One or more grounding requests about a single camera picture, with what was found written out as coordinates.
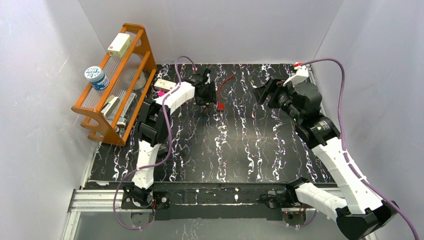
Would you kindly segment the red cable padlock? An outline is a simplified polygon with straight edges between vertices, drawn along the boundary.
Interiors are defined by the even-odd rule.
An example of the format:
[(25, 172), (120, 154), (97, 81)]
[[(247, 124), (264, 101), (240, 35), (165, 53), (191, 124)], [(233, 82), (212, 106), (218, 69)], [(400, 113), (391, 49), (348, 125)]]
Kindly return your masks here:
[(218, 87), (218, 91), (217, 91), (217, 111), (222, 112), (225, 110), (225, 104), (224, 104), (224, 93), (226, 90), (226, 84), (234, 78), (234, 76), (236, 75), (235, 72), (233, 72), (229, 77), (227, 77)]

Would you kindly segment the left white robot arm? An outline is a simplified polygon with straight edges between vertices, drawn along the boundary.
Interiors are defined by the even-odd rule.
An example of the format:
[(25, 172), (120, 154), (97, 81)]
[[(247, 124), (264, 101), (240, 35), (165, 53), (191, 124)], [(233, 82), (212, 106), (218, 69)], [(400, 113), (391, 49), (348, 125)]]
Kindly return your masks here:
[(137, 171), (125, 194), (142, 208), (153, 204), (149, 188), (154, 183), (154, 167), (160, 147), (171, 137), (170, 117), (183, 104), (194, 100), (197, 105), (217, 103), (216, 83), (209, 68), (198, 69), (169, 92), (143, 102), (139, 111)]

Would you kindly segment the black padlock key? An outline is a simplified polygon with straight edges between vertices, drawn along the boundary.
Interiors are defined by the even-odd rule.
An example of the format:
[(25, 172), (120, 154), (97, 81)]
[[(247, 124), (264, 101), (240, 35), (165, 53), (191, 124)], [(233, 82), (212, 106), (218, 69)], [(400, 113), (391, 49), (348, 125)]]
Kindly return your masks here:
[(181, 144), (178, 145), (178, 155), (179, 156), (185, 156), (186, 155), (186, 146), (182, 146)]

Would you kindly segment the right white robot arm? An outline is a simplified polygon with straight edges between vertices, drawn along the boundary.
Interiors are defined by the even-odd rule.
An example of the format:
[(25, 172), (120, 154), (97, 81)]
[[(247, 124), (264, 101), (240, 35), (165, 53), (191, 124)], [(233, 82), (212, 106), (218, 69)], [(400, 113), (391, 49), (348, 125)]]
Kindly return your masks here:
[(286, 185), (288, 203), (306, 204), (324, 213), (349, 240), (366, 237), (395, 216), (395, 203), (367, 187), (355, 163), (346, 160), (348, 152), (342, 148), (341, 134), (322, 113), (322, 95), (316, 85), (284, 85), (280, 79), (269, 79), (252, 93), (258, 104), (280, 109), (293, 120), (297, 135), (325, 165), (342, 193), (342, 197), (337, 197), (301, 177)]

